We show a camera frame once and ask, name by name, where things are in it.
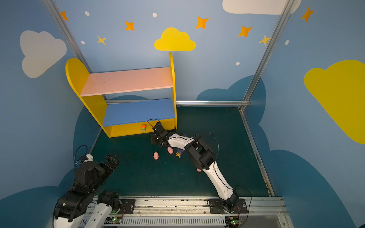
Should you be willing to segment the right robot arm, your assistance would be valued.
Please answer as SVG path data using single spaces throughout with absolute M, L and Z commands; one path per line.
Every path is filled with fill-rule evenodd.
M 203 171 L 217 190 L 222 207 L 227 213 L 233 213 L 237 208 L 239 196 L 224 178 L 219 170 L 213 150 L 205 140 L 197 135 L 185 137 L 164 129 L 160 122 L 153 126 L 153 144 L 168 146 L 187 152 L 195 167 Z

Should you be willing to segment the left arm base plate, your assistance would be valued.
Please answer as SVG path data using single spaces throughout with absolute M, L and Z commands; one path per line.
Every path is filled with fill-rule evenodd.
M 120 199 L 120 208 L 117 211 L 118 215 L 129 215 L 134 213 L 135 199 Z

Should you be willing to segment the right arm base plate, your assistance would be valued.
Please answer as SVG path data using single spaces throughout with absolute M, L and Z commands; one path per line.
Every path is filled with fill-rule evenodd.
M 224 207 L 221 199 L 208 199 L 207 205 L 211 214 L 247 214 L 248 204 L 245 199 L 238 199 L 237 204 L 232 209 Z

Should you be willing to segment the purple yellow star toy figure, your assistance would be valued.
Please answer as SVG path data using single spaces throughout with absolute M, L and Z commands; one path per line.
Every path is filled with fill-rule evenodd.
M 178 158 L 181 158 L 181 157 L 182 157 L 182 154 L 183 154 L 184 152 L 185 152 L 185 150 L 178 148 L 178 149 L 177 149 L 177 152 L 176 152 L 176 156 L 177 156 Z

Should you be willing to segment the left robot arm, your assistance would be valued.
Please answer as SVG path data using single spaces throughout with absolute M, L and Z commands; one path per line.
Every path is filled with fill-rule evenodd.
M 91 154 L 79 158 L 79 167 L 74 170 L 72 187 L 61 196 L 53 211 L 52 227 L 78 228 L 84 219 L 88 206 L 93 202 L 97 189 L 119 165 L 116 154 L 107 155 L 105 161 L 94 161 Z M 86 228 L 100 228 L 112 211 L 121 208 L 116 192 L 103 191 L 97 199 L 95 209 L 86 223 Z

